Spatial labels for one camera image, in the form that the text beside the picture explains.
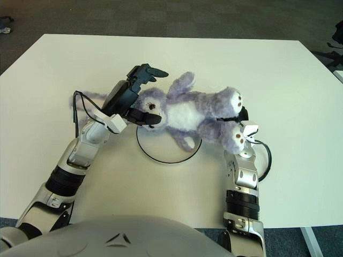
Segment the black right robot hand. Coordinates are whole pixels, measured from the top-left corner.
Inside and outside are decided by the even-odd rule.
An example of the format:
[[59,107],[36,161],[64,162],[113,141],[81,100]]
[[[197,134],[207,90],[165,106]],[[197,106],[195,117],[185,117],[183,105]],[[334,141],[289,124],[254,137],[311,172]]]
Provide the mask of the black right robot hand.
[[217,120],[218,121],[222,121],[222,122],[234,121],[236,123],[240,123],[242,121],[249,120],[249,115],[248,115],[247,109],[245,107],[242,107],[242,109],[239,112],[238,116],[236,116],[236,117],[229,117],[229,118],[217,118]]

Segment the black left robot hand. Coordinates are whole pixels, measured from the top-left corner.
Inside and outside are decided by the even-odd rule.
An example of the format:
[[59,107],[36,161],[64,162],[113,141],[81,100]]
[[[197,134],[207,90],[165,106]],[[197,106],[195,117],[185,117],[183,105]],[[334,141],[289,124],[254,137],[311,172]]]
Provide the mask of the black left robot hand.
[[165,78],[168,73],[149,64],[136,65],[127,74],[126,80],[121,80],[107,96],[101,111],[107,116],[120,115],[136,125],[155,125],[161,122],[159,115],[142,112],[132,107],[138,98],[141,85],[156,82],[156,78]]

